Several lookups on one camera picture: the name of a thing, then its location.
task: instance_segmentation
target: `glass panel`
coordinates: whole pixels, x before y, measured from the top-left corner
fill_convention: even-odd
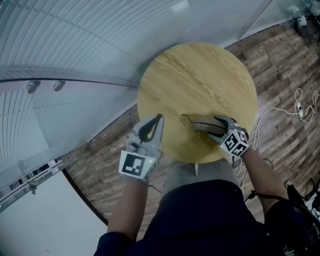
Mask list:
[[[313,0],[273,0],[242,36],[245,38],[273,25],[305,15]]]
[[[159,52],[227,46],[269,0],[4,0],[0,80],[57,78],[138,86]]]
[[[222,47],[236,42],[265,0],[190,0],[190,22],[183,40]]]
[[[82,145],[128,109],[136,88],[67,81],[42,81],[36,91],[0,93],[0,189],[24,174]],[[27,87],[4,82],[0,90]]]

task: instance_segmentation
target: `black cable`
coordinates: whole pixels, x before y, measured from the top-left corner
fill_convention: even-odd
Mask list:
[[[246,198],[246,200],[244,200],[244,202],[246,202],[248,199],[253,199],[256,196],[256,191],[251,190],[251,194]]]
[[[189,119],[190,123],[193,123],[188,115],[182,114],[181,116],[186,116]]]
[[[158,191],[160,194],[162,194],[162,192],[159,189],[157,189],[154,185],[149,185],[148,187],[154,188],[156,191]]]
[[[163,154],[163,152],[164,152],[164,145],[162,144],[162,141],[160,142],[160,144],[161,144],[161,155]]]
[[[272,167],[272,169],[274,169],[274,164],[272,163],[272,161],[271,161],[271,160],[269,160],[269,159],[267,159],[267,158],[263,158],[263,160],[267,160],[267,161],[269,161],[269,162],[271,163],[271,167]]]
[[[298,115],[298,114],[297,114],[296,116],[298,117],[298,119],[299,119],[300,121],[303,121],[303,120],[305,120],[305,119],[306,119],[307,115],[305,115],[302,119],[299,117],[299,115]]]
[[[320,178],[316,184],[312,178],[309,181],[312,182],[312,190],[302,198],[304,201],[310,200],[310,198],[313,196],[314,193],[318,194]]]

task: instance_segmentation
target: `dark wood flooring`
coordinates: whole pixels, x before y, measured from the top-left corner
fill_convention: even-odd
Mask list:
[[[237,42],[227,49],[237,56],[253,77],[258,95],[258,116],[272,107],[294,112],[294,93],[303,90],[302,106],[312,104],[314,90],[320,92],[319,32],[311,23],[308,38],[301,38],[286,25],[278,25]],[[63,156],[67,171],[93,206],[108,220],[124,189],[118,175],[121,150],[126,147],[133,126],[139,121],[134,106],[105,128],[88,144]],[[310,124],[296,116],[272,110],[259,125],[257,151],[273,162],[283,180],[290,179],[297,190],[306,194],[309,179],[318,179],[320,171],[320,113]],[[172,159],[164,156],[154,171],[150,184],[162,188]],[[244,179],[244,198],[252,189],[249,176]],[[160,193],[149,188],[145,215],[139,238],[143,237],[160,201]],[[263,222],[257,198],[247,206]]]

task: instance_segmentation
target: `hand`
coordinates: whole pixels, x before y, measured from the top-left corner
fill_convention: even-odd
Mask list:
[[[159,148],[163,128],[164,118],[161,114],[150,116],[133,127],[126,151],[121,152],[120,174],[148,182],[162,156]]]
[[[193,121],[192,127],[196,131],[207,132],[222,150],[234,157],[241,156],[249,147],[246,129],[240,127],[230,117],[223,115],[214,118],[202,117]]]

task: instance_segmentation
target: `round wooden table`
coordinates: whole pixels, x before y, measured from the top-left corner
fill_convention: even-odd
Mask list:
[[[225,49],[209,43],[184,43],[159,55],[145,71],[137,98],[140,120],[162,114],[163,152],[188,163],[226,157],[191,120],[225,115],[248,133],[258,109],[255,84],[245,66]]]

